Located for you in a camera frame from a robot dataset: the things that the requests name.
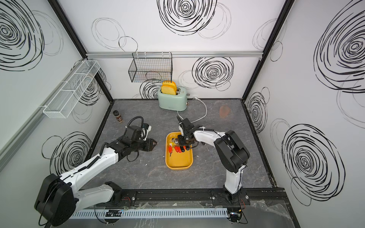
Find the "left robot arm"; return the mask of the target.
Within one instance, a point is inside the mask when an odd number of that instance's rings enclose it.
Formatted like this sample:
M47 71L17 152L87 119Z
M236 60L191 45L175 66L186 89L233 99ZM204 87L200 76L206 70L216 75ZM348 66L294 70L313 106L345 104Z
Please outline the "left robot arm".
M117 206L122 203L122 189L115 183L83 190L82 187L106 168L126 158L132 152L150 152L157 145L148 138L152 127L127 126L124 134L111 143L104 143L101 151L90 160L59 176L50 174L40 188L35 202L35 210L46 220L44 226L59 226L75 212L105 203Z

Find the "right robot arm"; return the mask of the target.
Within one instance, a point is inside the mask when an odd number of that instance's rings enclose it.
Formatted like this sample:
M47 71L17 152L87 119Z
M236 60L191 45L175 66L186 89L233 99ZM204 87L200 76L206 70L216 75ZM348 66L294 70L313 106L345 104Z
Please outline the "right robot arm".
M242 188L243 170L251 156L239 136L232 130L217 132L201 125L195 126L187 118L177 116L177 119L181 132L177 138L179 145L193 147L201 143L213 146L226 169L223 197L227 201L238 199Z

